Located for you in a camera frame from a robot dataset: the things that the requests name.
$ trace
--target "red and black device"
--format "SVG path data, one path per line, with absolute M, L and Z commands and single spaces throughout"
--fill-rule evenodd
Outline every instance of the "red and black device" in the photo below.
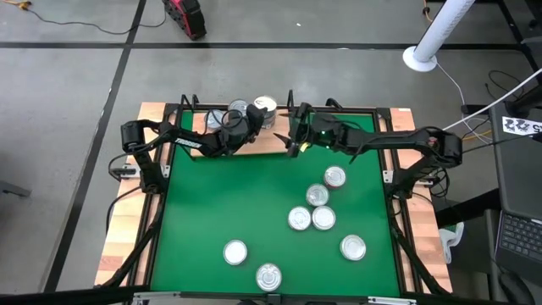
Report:
M 207 34 L 197 0 L 162 0 L 166 12 L 193 41 Z

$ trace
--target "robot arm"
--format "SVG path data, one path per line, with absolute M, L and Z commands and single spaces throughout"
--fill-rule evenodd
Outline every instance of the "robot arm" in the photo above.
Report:
M 229 112 L 228 122 L 213 133 L 199 134 L 171 125 L 169 122 L 153 122 L 148 119 L 130 121 L 120 127 L 122 148 L 125 153 L 134 156 L 141 169 L 141 189 L 147 194 L 159 194 L 166 190 L 166 180 L 162 176 L 159 163 L 154 163 L 149 151 L 172 142 L 183 147 L 199 150 L 203 156 L 216 158 L 232 155 L 247 143 L 256 140 L 262 128 L 265 109 L 254 105 L 246 108 L 246 116 L 239 112 Z M 150 128 L 158 137 L 146 143 L 143 130 Z
M 391 196 L 410 198 L 417 180 L 438 168 L 449 169 L 462 162 L 461 139 L 435 127 L 371 133 L 332 114 L 311 112 L 314 112 L 311 105 L 302 103 L 291 114 L 290 138 L 275 134 L 285 143 L 291 157 L 297 157 L 299 152 L 313 145 L 350 155 L 351 162 L 357 155 L 372 149 L 416 149 L 422 153 L 423 158 L 410 168 L 394 171 L 386 190 Z

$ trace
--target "metal can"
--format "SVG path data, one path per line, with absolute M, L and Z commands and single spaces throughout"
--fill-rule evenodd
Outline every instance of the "metal can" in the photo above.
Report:
M 339 166 L 329 166 L 324 173 L 325 185 L 336 190 L 346 183 L 346 172 Z
M 224 259 L 226 260 L 226 263 L 229 263 L 230 265 L 236 266 L 243 263 L 246 254 L 246 245 L 243 241 L 229 241 L 226 246 L 224 246 Z
M 243 116 L 245 116 L 247 106 L 248 103 L 244 100 L 236 99 L 230 103 L 230 105 L 228 106 L 228 110 L 239 110 L 243 114 Z
M 317 207 L 312 211 L 312 223 L 318 230 L 329 230 L 335 225 L 335 212 L 330 207 Z
M 218 129 L 220 125 L 222 124 L 222 117 L 224 117 L 223 111 L 220 111 L 217 109 L 209 110 L 205 114 L 205 118 L 204 118 L 207 121 L 207 128 L 209 130 Z
M 295 207 L 288 214 L 288 225 L 294 230 L 305 230 L 311 225 L 311 212 L 304 207 Z
M 274 121 L 277 116 L 277 101 L 269 96 L 261 96 L 254 100 L 254 106 L 258 109 L 267 108 L 268 112 L 263 117 L 264 129 L 271 129 L 274 126 Z
M 273 263 L 265 263 L 256 272 L 256 283 L 260 289 L 266 292 L 277 290 L 282 282 L 282 274 L 279 267 Z
M 346 259 L 358 261 L 365 256 L 367 247 L 360 236 L 349 235 L 340 242 L 340 252 Z
M 315 183 L 308 187 L 305 198 L 313 207 L 323 206 L 328 203 L 329 191 L 324 185 Z

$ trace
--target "wooden edge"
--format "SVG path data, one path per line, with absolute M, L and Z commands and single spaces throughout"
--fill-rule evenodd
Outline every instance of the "wooden edge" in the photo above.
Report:
M 142 103 L 138 119 L 150 119 L 157 122 L 162 121 L 163 111 L 166 103 Z M 147 142 L 156 138 L 156 134 L 151 130 L 145 130 L 145 139 Z M 163 155 L 161 162 L 165 164 L 165 159 L 169 151 L 169 144 L 163 146 Z M 126 163 L 135 164 L 135 160 L 130 156 Z M 139 185 L 139 179 L 122 180 L 119 186 L 119 195 Z M 154 196 L 152 204 L 156 205 L 158 196 Z M 145 194 L 141 191 L 135 191 L 129 196 L 119 200 L 113 209 L 111 221 L 109 223 L 109 232 L 102 250 L 100 263 L 98 265 L 95 285 L 102 284 L 109 280 L 114 272 L 120 268 L 136 244 L 136 235 L 141 221 Z M 141 255 L 139 270 L 144 272 L 147 265 L 148 246 Z M 136 284 L 142 284 L 142 276 L 136 277 Z
M 412 111 L 409 108 L 391 108 L 391 124 L 394 131 L 401 130 L 414 130 L 414 118 L 412 117 Z M 399 157 L 399 163 L 402 168 L 408 168 L 412 164 L 416 163 L 421 157 L 421 153 L 412 149 L 401 149 L 397 151 Z M 386 154 L 386 164 L 391 165 L 391 155 L 388 152 Z M 414 192 L 426 196 L 431 199 L 429 189 L 423 186 L 415 186 Z M 429 273 L 435 277 L 439 284 L 449 292 L 452 292 L 450 276 L 448 274 L 448 268 L 445 262 L 444 249 L 440 242 L 439 228 L 437 226 L 436 217 L 434 215 L 434 209 L 431 202 L 428 202 L 425 198 L 414 195 L 411 199 L 406 201 L 408 206 L 409 219 L 411 221 L 412 234 L 414 236 L 414 245 L 416 246 L 416 253 L 422 260 Z M 398 208 L 398 202 L 394 201 L 394 208 Z M 402 222 L 400 217 L 397 216 L 398 222 L 402 228 Z M 406 255 L 401 250 L 401 256 L 404 258 Z M 410 264 L 403 260 L 403 267 L 407 265 L 408 270 L 405 271 L 405 276 L 410 276 L 412 281 L 412 271 L 410 270 Z M 408 291 L 413 291 L 413 283 L 406 285 Z M 426 285 L 423 285 L 424 292 L 429 293 Z
M 192 122 L 192 130 L 198 133 L 205 131 L 205 115 L 207 113 L 196 113 Z M 285 144 L 274 135 L 278 133 L 283 136 L 288 136 L 290 132 L 290 120 L 287 117 L 279 114 L 288 114 L 287 109 L 277 110 L 277 117 L 272 129 L 261 129 L 260 134 L 256 137 L 254 143 L 249 143 L 241 147 L 235 155 L 247 154 L 263 154 L 263 153 L 286 153 Z M 202 153 L 197 149 L 191 149 L 190 155 L 193 157 L 201 157 Z
M 143 103 L 141 105 L 138 119 L 151 119 L 155 121 L 161 121 L 163 117 L 163 110 L 165 103 Z M 410 109 L 404 108 L 391 108 L 391 118 L 394 130 L 413 130 L 414 121 L 412 112 Z M 169 118 L 170 122 L 173 122 L 173 115 Z M 385 122 L 383 119 L 379 121 L 381 130 L 386 130 Z M 151 141 L 157 135 L 149 130 L 145 136 L 147 141 Z M 169 144 L 163 146 L 163 155 L 161 156 L 161 163 L 165 164 L 166 158 L 170 149 Z M 421 155 L 417 151 L 413 150 L 400 150 L 398 152 L 401 167 L 408 167 L 421 158 Z M 389 150 L 384 151 L 386 167 L 392 169 L 391 153 Z M 131 157 L 126 160 L 128 163 L 134 163 Z M 139 184 L 139 180 L 122 180 L 119 186 L 119 194 L 136 187 Z M 429 190 L 424 187 L 417 186 L 415 192 L 420 193 L 430 198 Z M 136 234 L 141 220 L 141 214 L 143 209 L 143 202 L 145 194 L 140 191 L 135 191 L 126 198 L 123 198 L 117 202 L 113 210 L 111 218 L 109 233 L 106 237 L 106 241 L 102 250 L 102 256 L 98 266 L 97 276 L 95 284 L 102 284 L 106 280 L 109 280 L 114 274 L 114 271 L 118 269 L 122 263 L 126 260 L 126 257 L 133 250 L 136 242 Z M 154 217 L 156 207 L 158 204 L 158 196 L 152 199 L 151 212 L 149 219 Z M 398 211 L 399 203 L 394 200 L 394 209 Z M 414 242 L 416 245 L 416 252 L 422 259 L 423 263 L 428 268 L 429 272 L 436 278 L 441 286 L 447 291 L 451 291 L 450 277 L 446 263 L 444 261 L 444 251 L 438 238 L 438 227 L 436 225 L 436 218 L 434 216 L 433 206 L 430 202 L 418 197 L 414 197 L 407 201 L 408 211 L 410 214 L 410 220 L 412 224 L 412 233 L 414 234 Z M 403 223 L 400 216 L 397 216 L 399 226 L 403 228 Z M 148 247 L 141 255 L 138 273 L 135 278 L 135 283 L 140 285 L 143 283 L 143 275 L 145 268 L 147 267 Z M 401 249 L 402 265 L 405 275 L 406 289 L 408 291 L 414 291 L 414 285 L 412 281 L 412 271 L 410 270 L 410 264 L 404 251 Z

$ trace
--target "green table surface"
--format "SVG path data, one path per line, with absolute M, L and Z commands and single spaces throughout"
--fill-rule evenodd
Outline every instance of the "green table surface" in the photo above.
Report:
M 367 115 L 341 115 L 374 131 Z M 192 114 L 182 117 L 192 126 Z M 313 147 L 298 158 L 267 154 L 191 161 L 176 148 L 152 275 L 153 291 L 263 293 L 256 271 L 279 266 L 280 294 L 398 297 L 379 157 L 364 153 L 349 165 L 339 152 Z M 312 210 L 305 192 L 322 183 L 326 168 L 339 165 L 347 182 L 330 193 L 331 230 L 294 231 L 287 218 L 295 206 Z M 357 262 L 340 253 L 341 240 L 359 235 L 367 245 Z M 248 256 L 239 266 L 224 261 L 230 240 L 244 241 Z

